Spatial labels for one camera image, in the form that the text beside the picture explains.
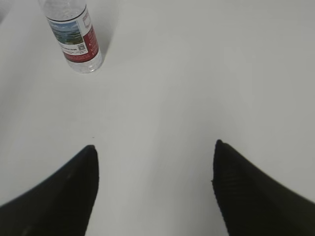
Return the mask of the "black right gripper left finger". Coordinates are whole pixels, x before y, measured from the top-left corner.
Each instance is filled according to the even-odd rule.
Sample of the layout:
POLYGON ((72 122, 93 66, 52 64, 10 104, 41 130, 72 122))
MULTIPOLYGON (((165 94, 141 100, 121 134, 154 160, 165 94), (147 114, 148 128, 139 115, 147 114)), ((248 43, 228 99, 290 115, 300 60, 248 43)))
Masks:
POLYGON ((0 207, 0 234, 83 236, 98 186, 98 154, 88 145, 42 183, 0 207))

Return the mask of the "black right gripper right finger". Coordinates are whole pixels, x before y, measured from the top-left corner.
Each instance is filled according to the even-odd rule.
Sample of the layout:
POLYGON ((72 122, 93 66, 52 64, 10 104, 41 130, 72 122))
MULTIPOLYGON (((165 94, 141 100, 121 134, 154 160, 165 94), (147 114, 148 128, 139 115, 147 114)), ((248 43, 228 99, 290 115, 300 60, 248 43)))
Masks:
POLYGON ((313 236, 315 204, 217 140, 214 194, 230 236, 313 236))

